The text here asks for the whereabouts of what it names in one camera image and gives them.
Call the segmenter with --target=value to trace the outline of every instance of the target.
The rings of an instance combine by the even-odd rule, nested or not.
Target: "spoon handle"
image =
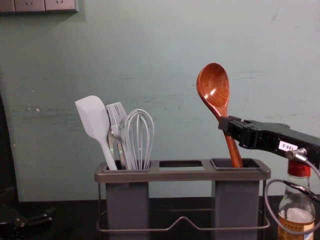
[[[230,153],[230,157],[231,157],[231,161],[232,161],[232,166],[234,168],[242,168],[243,161],[240,156],[239,149],[236,145],[235,140],[227,134],[224,134],[224,137],[226,140],[226,144],[228,145],[228,149],[229,149],[229,153]]]

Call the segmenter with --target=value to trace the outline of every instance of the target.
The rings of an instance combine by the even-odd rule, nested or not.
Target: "glass bottle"
[[[289,182],[310,189],[311,169],[309,166],[289,160],[287,173]],[[300,191],[286,185],[278,211],[279,221],[282,225],[295,232],[307,231],[315,226],[315,216],[316,210],[313,201]],[[314,234],[312,232],[304,236],[293,235],[278,226],[277,239],[313,240]]]

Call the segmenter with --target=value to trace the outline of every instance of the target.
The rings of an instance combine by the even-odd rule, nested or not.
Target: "spatula handle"
[[[225,136],[226,144],[228,145],[232,166],[234,168],[242,168],[243,161],[240,156],[239,149],[237,147],[235,140],[227,134],[224,134],[224,136]]]
[[[101,145],[101,148],[102,148],[102,151],[103,151],[103,154],[105,157],[105,161],[106,161],[106,164],[107,164],[109,170],[118,170],[116,163],[115,163],[115,159],[111,154],[111,151],[109,149],[107,142],[105,140],[101,140],[101,141],[99,141],[99,143]]]

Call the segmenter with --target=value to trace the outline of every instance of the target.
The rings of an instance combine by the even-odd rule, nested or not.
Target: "white spatula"
[[[115,160],[107,145],[110,121],[104,103],[97,96],[87,96],[75,102],[85,132],[101,145],[106,164],[110,170],[117,170]]]

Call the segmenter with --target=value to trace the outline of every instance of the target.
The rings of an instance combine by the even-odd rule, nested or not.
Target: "cable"
[[[308,165],[310,168],[313,169],[313,171],[316,173],[316,175],[319,177],[320,179],[320,171],[316,168],[316,166],[314,166],[311,162],[309,162],[308,160],[304,160],[303,161],[304,164]],[[281,224],[281,222],[278,220],[278,218],[276,217],[276,215],[274,214],[274,212],[272,211],[271,209],[271,206],[270,206],[270,203],[269,203],[269,200],[268,200],[268,189],[269,189],[269,186],[272,184],[272,183],[275,183],[275,182],[278,182],[278,183],[284,183],[284,184],[289,184],[289,186],[293,186],[293,188],[299,190],[300,192],[306,194],[308,197],[310,197],[311,199],[315,200],[318,202],[319,198],[316,196],[316,194],[314,194],[313,192],[311,191],[306,191],[306,188],[300,186],[300,185],[297,185],[297,184],[294,184],[292,182],[289,182],[289,181],[285,181],[285,180],[282,180],[282,179],[272,179],[270,180],[269,182],[267,182],[267,184],[265,185],[265,189],[264,189],[264,201],[265,201],[265,204],[266,204],[266,208],[268,209],[270,215],[272,216],[272,218],[275,220],[275,222],[283,229],[285,230],[286,232],[288,232],[289,234],[292,234],[292,235],[305,235],[305,234],[310,234],[312,232],[315,232],[316,230],[318,230],[320,228],[320,222],[318,222],[313,228],[307,230],[307,231],[292,231],[288,228],[286,228],[285,226],[283,226]]]

